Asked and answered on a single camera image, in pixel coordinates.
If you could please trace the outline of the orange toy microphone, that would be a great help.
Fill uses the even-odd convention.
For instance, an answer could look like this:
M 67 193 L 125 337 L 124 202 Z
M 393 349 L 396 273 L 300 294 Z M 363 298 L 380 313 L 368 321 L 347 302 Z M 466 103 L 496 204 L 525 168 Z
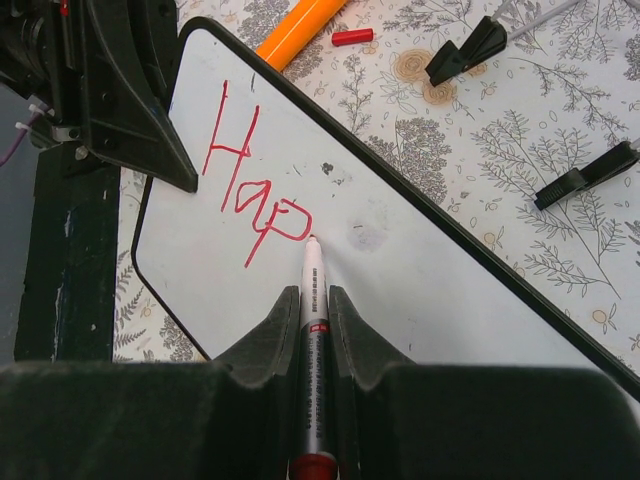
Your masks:
M 256 54 L 282 72 L 346 3 L 346 0 L 299 1 L 258 47 Z

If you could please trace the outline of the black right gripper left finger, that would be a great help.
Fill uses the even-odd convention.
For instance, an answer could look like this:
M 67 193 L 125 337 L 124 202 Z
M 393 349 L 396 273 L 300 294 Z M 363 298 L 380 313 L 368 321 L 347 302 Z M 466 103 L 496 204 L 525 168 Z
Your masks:
M 216 359 L 1 371 L 5 479 L 282 479 L 299 292 Z

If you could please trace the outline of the red white marker pen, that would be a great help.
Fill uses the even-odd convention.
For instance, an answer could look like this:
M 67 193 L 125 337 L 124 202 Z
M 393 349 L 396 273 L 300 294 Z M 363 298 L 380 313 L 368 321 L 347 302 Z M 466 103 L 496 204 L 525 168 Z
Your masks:
M 331 367 L 331 333 L 322 249 L 305 245 L 300 291 L 300 345 L 291 479 L 335 479 L 338 462 Z

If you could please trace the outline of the black front mounting rail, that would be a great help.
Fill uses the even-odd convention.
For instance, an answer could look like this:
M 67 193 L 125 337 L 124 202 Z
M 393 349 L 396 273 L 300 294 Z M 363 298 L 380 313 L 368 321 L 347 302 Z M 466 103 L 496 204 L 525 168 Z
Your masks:
M 70 146 L 38 159 L 18 361 L 109 360 L 120 170 Z

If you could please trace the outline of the black framed whiteboard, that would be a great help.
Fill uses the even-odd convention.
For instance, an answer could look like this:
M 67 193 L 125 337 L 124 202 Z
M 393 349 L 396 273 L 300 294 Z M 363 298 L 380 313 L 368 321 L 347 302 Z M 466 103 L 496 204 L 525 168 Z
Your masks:
M 310 237 L 329 284 L 421 363 L 638 376 L 218 22 L 179 36 L 169 117 L 198 189 L 146 183 L 132 245 L 148 289 L 208 357 L 301 279 Z

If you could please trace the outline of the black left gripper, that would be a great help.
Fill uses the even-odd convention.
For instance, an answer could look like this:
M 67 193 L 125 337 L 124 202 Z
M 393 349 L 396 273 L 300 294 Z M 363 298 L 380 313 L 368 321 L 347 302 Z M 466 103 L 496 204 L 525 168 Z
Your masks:
M 172 1 L 1 3 L 1 83 L 45 104 L 55 142 L 192 193 L 168 117 L 178 52 Z

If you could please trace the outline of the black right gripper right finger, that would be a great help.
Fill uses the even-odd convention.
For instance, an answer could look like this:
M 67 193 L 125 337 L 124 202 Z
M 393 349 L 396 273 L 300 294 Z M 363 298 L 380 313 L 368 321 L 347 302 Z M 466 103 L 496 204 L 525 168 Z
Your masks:
M 639 426 L 587 369 L 420 365 L 329 291 L 344 479 L 635 479 Z

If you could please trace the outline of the red marker cap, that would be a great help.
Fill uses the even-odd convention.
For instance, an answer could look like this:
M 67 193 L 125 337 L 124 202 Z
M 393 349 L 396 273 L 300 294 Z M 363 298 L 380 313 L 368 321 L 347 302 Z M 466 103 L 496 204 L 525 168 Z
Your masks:
M 331 43 L 333 46 L 340 47 L 371 42 L 373 38 L 374 31 L 372 28 L 345 30 L 333 33 Z

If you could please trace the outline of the floral patterned table mat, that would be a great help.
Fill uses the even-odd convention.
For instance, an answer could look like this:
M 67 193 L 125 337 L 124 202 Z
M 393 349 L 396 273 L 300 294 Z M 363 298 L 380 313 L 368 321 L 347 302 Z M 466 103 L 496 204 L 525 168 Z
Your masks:
M 582 1 L 505 52 L 432 86 L 425 67 L 494 1 L 355 1 L 287 78 L 624 366 L 639 369 L 639 172 L 541 211 L 535 193 L 639 136 L 639 12 Z M 330 34 L 372 28 L 335 48 Z M 121 177 L 114 357 L 206 356 L 141 280 L 147 181 Z

